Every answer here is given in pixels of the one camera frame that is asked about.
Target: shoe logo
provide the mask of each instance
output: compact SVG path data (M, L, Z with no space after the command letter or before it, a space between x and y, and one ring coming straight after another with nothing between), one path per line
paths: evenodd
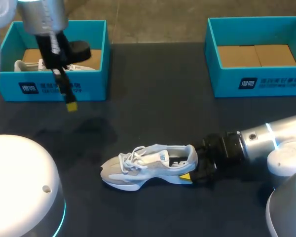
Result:
M163 153L160 154L160 160L166 160L166 157L164 156Z
M177 167L177 166L181 166L181 165L184 165L185 164L185 161L180 161L180 162L173 162L171 167Z

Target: concrete floor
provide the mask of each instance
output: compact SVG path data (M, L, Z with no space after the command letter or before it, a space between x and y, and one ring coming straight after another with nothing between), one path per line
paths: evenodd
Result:
M106 19L114 43L204 41L208 17L296 15L296 0L65 0L65 4L69 19ZM0 31L1 39L7 28Z

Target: yellow tip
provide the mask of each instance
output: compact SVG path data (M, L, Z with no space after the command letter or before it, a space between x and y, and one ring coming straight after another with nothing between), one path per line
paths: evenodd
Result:
M189 173L184 174L184 175L181 175L181 176L180 176L180 179L183 179L183 180L187 180L187 181L191 181L191 182L192 182Z
M74 112L78 110L78 104L77 102L71 102L66 104L68 112Z

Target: shoe tongue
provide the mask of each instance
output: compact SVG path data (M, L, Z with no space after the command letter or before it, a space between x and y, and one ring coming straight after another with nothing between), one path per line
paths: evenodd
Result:
M44 69L45 69L44 61L42 59L39 59L39 61L38 61L38 70L39 71L44 71Z
M156 161L161 161L164 165L169 166L169 153L167 150L162 150L158 153L148 154L142 156L138 161L139 164L150 164Z

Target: brown cardboard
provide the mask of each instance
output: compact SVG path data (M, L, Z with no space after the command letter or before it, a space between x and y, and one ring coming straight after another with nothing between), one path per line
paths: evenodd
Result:
M35 62L38 62L39 59L41 58L42 57L39 49L27 49L24 52L22 61L26 63L35 63ZM74 64L99 70L100 63L101 63L101 50L92 49L91 58L89 58L84 62L74 63Z
M296 61L286 44L256 45L255 48L263 67L296 66Z
M222 66L233 67L261 67L254 46L218 46Z

